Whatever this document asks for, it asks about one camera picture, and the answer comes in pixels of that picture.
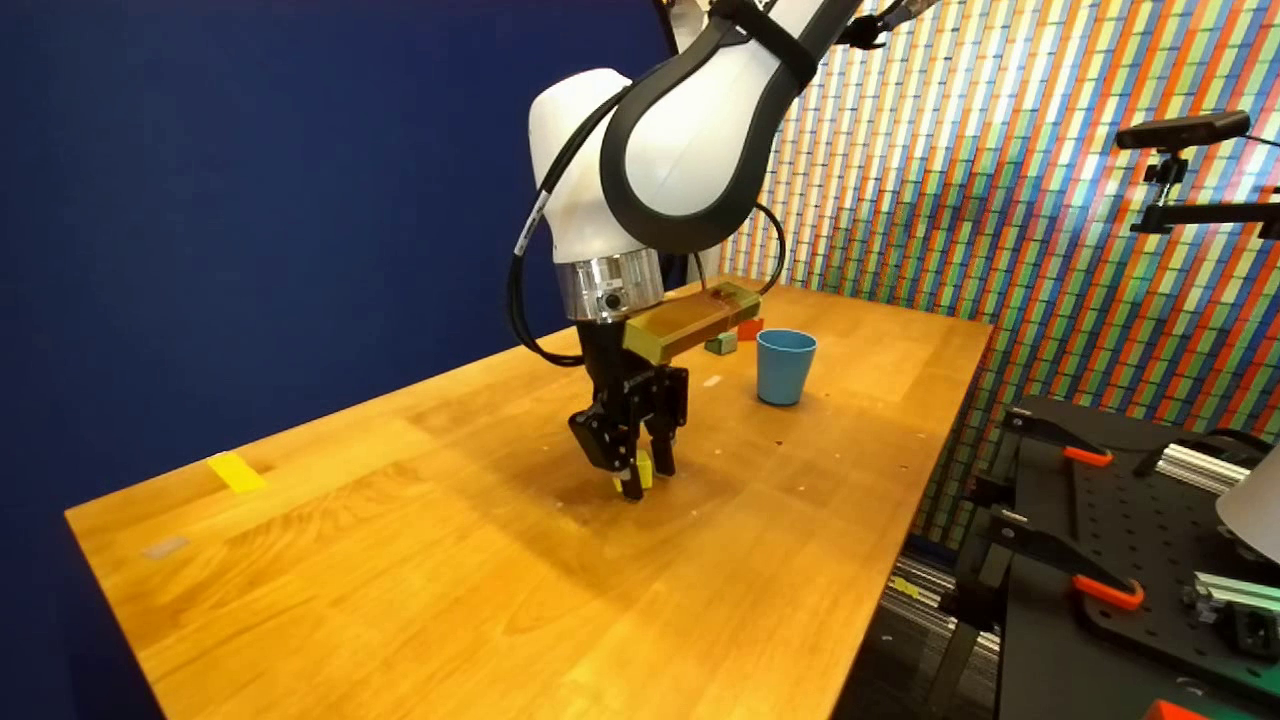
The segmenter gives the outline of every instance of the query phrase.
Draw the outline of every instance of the wooden table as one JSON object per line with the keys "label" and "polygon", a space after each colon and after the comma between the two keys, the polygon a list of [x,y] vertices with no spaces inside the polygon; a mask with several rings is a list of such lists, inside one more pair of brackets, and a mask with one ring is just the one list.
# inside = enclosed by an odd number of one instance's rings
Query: wooden table
{"label": "wooden table", "polygon": [[502,351],[67,513],[186,717],[829,717],[989,342],[776,287],[756,351],[684,351],[678,480],[624,503],[569,436],[588,377]]}

